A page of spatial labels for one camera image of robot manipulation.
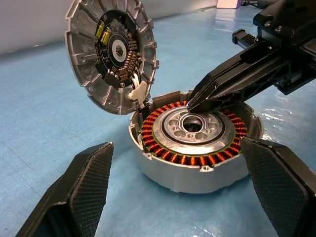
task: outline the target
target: screw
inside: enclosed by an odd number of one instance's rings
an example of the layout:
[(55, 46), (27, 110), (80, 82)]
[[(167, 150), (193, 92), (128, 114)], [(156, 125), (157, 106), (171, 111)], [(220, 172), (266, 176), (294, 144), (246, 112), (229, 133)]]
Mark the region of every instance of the screw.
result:
[(265, 26), (266, 28), (268, 28), (270, 25), (271, 25), (271, 21), (266, 21), (265, 24), (264, 24), (264, 26)]
[(275, 29), (275, 32), (280, 33), (281, 30), (282, 30), (282, 26), (278, 26), (278, 27)]

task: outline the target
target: white wall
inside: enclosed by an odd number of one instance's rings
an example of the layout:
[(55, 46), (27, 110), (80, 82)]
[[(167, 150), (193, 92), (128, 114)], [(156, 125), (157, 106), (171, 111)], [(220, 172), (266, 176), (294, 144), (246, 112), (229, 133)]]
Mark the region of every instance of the white wall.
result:
[[(61, 40), (72, 0), (2, 0), (0, 53)], [(216, 0), (143, 0), (149, 17), (158, 18), (216, 5)]]

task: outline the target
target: reflective floor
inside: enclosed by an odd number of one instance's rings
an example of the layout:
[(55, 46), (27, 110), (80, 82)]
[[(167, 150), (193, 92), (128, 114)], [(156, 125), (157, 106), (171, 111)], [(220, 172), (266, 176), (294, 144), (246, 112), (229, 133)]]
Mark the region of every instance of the reflective floor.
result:
[[(193, 88), (241, 51), (232, 32), (255, 34), (254, 8), (212, 9), (155, 21), (160, 69), (152, 96)], [(208, 195), (173, 193), (134, 162), (129, 116), (97, 108), (74, 78), (64, 43), (0, 57), (0, 237), (14, 236), (45, 190), (88, 146), (113, 141), (107, 205), (96, 236), (276, 237), (249, 177)], [(313, 170), (316, 84), (291, 95), (271, 87), (248, 101), (265, 139), (289, 146)]]

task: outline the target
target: yellow component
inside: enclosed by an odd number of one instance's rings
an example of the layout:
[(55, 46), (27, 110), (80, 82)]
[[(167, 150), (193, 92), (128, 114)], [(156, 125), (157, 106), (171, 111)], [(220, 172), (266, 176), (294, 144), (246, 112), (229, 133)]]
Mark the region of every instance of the yellow component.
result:
[(107, 28), (107, 30), (103, 33), (102, 38), (101, 38), (101, 42), (104, 45), (106, 45), (108, 43), (110, 35), (111, 35), (111, 30), (109, 28)]
[(98, 28), (98, 31), (97, 33), (95, 34), (95, 36), (99, 39), (100, 36), (102, 35), (102, 32), (104, 30), (104, 23), (103, 21), (101, 21), (100, 25), (99, 25), (99, 28)]

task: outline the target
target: circuit board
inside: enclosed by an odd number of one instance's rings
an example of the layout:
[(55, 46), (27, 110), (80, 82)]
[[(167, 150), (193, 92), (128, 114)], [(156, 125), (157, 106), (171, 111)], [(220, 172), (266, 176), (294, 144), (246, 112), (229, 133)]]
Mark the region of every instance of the circuit board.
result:
[(131, 77), (139, 74), (141, 57), (137, 37), (128, 28), (127, 17), (108, 11), (101, 17), (95, 33), (98, 55), (95, 67), (114, 87), (131, 84)]

